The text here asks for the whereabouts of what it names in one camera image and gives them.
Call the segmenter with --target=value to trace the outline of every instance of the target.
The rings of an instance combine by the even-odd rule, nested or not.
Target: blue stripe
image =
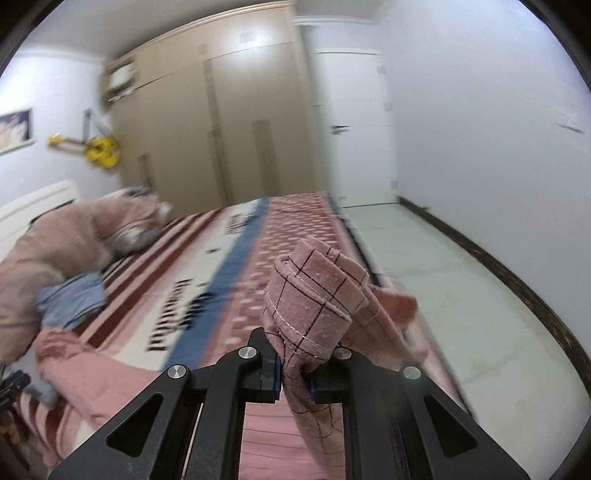
[[[240,238],[236,240],[209,284],[207,292],[213,295],[213,298],[207,303],[205,312],[193,319],[191,328],[181,334],[165,363],[167,366],[183,364],[196,368],[201,364],[213,329],[226,309],[234,284],[246,266],[252,247],[261,232],[268,205],[268,198],[259,200],[253,212],[253,220],[243,227]]]

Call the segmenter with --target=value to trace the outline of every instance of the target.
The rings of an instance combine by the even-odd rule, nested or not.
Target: striped bedspread
[[[263,198],[167,225],[147,251],[112,265],[104,275],[108,306],[76,333],[117,360],[155,371],[172,364],[215,363],[248,341],[261,325],[263,289],[278,254],[308,235],[362,265],[372,262],[322,193]],[[370,270],[374,283],[387,278]],[[461,403],[458,390],[419,319],[408,333],[430,346],[426,369]],[[92,433],[65,400],[53,411],[27,395],[18,408],[39,438],[46,463],[65,458]],[[320,480],[283,397],[275,405],[248,405],[240,478]]]

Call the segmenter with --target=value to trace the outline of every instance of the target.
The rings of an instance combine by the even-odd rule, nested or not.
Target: white door
[[[317,51],[340,206],[396,201],[385,69],[376,53]]]

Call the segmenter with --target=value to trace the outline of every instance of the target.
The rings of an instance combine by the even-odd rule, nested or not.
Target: white headboard
[[[31,220],[79,197],[76,184],[63,180],[0,207],[0,260],[27,231]]]

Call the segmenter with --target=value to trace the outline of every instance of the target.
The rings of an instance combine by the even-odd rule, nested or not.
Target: light blue cloth
[[[100,273],[91,272],[71,278],[55,287],[42,288],[37,292],[35,302],[43,314],[41,328],[73,330],[84,321],[88,314],[106,305],[105,289]],[[43,380],[35,368],[35,349],[31,347],[4,372],[4,378],[16,370],[22,370],[31,377],[25,392],[53,410],[59,398],[53,386]]]
[[[71,278],[56,287],[42,288],[35,300],[43,314],[41,328],[73,330],[86,316],[105,306],[105,289],[98,272]]]

